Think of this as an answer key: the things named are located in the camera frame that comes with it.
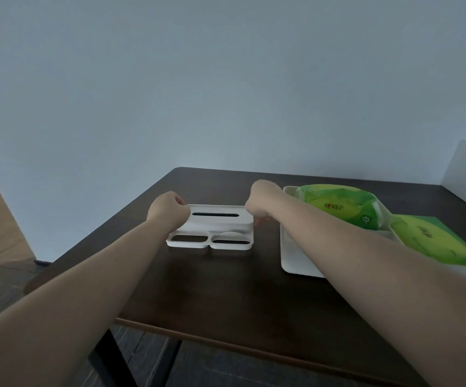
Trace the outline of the person's right hand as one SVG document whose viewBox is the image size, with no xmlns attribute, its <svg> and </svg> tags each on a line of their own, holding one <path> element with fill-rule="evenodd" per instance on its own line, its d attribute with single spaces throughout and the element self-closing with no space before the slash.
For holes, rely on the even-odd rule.
<svg viewBox="0 0 466 387">
<path fill-rule="evenodd" d="M 284 195 L 283 190 L 274 182 L 258 180 L 252 184 L 247 200 L 257 200 L 263 203 L 264 208 L 271 215 L 273 205 Z"/>
</svg>

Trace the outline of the person's left hand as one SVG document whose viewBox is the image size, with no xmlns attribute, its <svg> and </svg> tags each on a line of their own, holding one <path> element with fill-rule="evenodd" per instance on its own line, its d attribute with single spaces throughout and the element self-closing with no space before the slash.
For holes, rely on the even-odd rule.
<svg viewBox="0 0 466 387">
<path fill-rule="evenodd" d="M 177 193 L 168 191 L 158 196 L 150 205 L 146 217 L 148 223 L 154 223 L 166 233 L 172 233 L 180 228 L 175 226 L 175 194 Z"/>
</svg>

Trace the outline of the white plastic tissue box lid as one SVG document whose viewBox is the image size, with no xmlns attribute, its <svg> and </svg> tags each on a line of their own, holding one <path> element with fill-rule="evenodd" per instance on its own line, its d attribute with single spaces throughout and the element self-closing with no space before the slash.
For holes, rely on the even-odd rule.
<svg viewBox="0 0 466 387">
<path fill-rule="evenodd" d="M 166 244 L 174 248 L 247 251 L 254 244 L 254 217 L 243 206 L 190 204 L 188 220 Z"/>
</svg>

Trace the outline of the person's right forearm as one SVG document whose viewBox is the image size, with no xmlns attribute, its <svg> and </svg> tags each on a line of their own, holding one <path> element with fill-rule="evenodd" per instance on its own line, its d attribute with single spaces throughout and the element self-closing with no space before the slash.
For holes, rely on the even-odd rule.
<svg viewBox="0 0 466 387">
<path fill-rule="evenodd" d="M 431 387 L 466 387 L 465 276 L 282 191 L 264 209 Z"/>
</svg>

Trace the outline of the person's left forearm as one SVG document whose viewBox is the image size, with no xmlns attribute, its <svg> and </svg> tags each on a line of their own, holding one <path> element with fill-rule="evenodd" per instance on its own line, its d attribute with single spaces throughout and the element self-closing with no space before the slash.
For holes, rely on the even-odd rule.
<svg viewBox="0 0 466 387">
<path fill-rule="evenodd" d="M 182 222 L 148 219 L 0 313 L 0 387 L 63 387 Z"/>
</svg>

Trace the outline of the white plastic tissue box base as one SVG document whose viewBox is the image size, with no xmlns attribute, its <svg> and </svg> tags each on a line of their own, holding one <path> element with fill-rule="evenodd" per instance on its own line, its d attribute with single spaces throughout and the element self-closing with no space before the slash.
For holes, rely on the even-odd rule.
<svg viewBox="0 0 466 387">
<path fill-rule="evenodd" d="M 283 188 L 283 191 L 287 195 L 294 197 L 294 193 L 297 188 L 297 186 L 285 186 Z M 382 205 L 383 212 L 386 216 L 385 226 L 381 230 L 364 230 L 370 233 L 379 234 L 384 238 L 387 238 L 399 244 L 403 244 L 390 227 L 390 222 L 392 219 L 390 211 L 386 207 L 384 207 L 381 201 L 380 203 Z M 312 263 L 312 261 L 308 259 L 308 257 L 302 251 L 302 249 L 297 245 L 297 243 L 292 239 L 292 237 L 288 234 L 288 232 L 282 225 L 280 225 L 280 251 L 281 267 L 285 272 L 291 274 L 306 275 L 309 277 L 324 278 L 324 275 Z"/>
</svg>

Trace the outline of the dark wooden table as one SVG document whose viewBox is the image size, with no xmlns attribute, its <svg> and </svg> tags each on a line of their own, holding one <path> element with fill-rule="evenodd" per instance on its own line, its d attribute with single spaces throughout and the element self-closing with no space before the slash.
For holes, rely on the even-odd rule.
<svg viewBox="0 0 466 387">
<path fill-rule="evenodd" d="M 178 167 L 45 271 L 28 294 L 144 221 L 175 191 L 188 204 L 244 205 L 253 182 L 337 184 L 375 194 L 392 213 L 433 216 L 466 242 L 466 202 L 442 186 Z M 417 372 L 325 280 L 281 268 L 280 229 L 255 228 L 249 251 L 160 248 L 115 322 L 336 376 L 426 387 Z"/>
</svg>

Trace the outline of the green tissue pack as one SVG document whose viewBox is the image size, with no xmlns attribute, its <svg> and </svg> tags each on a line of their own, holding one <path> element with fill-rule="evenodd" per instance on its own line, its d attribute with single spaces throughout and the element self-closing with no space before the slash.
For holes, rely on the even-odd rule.
<svg viewBox="0 0 466 387">
<path fill-rule="evenodd" d="M 390 227 L 405 246 L 440 263 L 466 267 L 466 242 L 436 217 L 394 214 Z"/>
<path fill-rule="evenodd" d="M 381 230 L 386 224 L 386 216 L 378 198 L 359 188 L 313 184 L 298 187 L 294 197 L 366 230 Z"/>
</svg>

